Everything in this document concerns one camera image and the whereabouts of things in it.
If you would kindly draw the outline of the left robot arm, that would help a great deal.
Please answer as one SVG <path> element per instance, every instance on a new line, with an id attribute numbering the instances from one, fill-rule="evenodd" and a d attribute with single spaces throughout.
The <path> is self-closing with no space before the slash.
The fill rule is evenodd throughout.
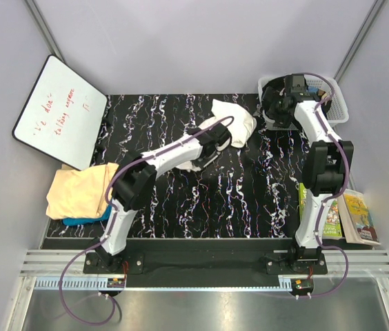
<path id="1" fill-rule="evenodd" d="M 182 163 L 198 168 L 212 163 L 230 145 L 229 129 L 216 122 L 201 129 L 190 129 L 180 139 L 148 152 L 127 152 L 106 191 L 111 207 L 107 228 L 94 250 L 99 265 L 109 273 L 117 272 L 123 263 L 122 253 L 132 222 L 138 211 L 148 205 L 156 180 Z"/>

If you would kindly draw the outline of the white flower print t-shirt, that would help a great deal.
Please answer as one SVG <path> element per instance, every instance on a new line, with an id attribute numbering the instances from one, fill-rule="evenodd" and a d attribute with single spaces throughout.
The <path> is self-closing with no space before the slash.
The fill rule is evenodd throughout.
<path id="1" fill-rule="evenodd" d="M 209 126 L 212 126 L 218 120 L 225 117 L 233 117 L 233 120 L 224 120 L 217 126 L 225 126 L 232 135 L 230 144 L 234 148 L 242 148 L 255 130 L 257 121 L 256 119 L 243 107 L 235 103 L 228 103 L 224 101 L 218 101 L 214 99 L 212 101 L 212 113 L 213 117 L 206 119 L 195 129 L 190 129 L 189 134 L 197 133 L 200 130 L 204 130 Z M 180 170 L 198 172 L 202 169 L 196 168 L 196 160 L 187 161 L 177 166 Z"/>

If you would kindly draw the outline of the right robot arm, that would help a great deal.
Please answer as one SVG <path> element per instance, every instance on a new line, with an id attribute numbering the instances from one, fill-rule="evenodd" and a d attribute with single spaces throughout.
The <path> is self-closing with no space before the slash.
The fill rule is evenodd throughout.
<path id="1" fill-rule="evenodd" d="M 324 267 L 324 223 L 332 202 L 346 190 L 354 146 L 332 129 L 326 111 L 336 96 L 335 86 L 319 77 L 329 90 L 317 92 L 306 73 L 270 79 L 261 86 L 261 110 L 274 129 L 295 126 L 306 135 L 310 149 L 303 165 L 306 202 L 292 245 L 284 257 L 272 263 L 294 273 L 310 273 Z"/>

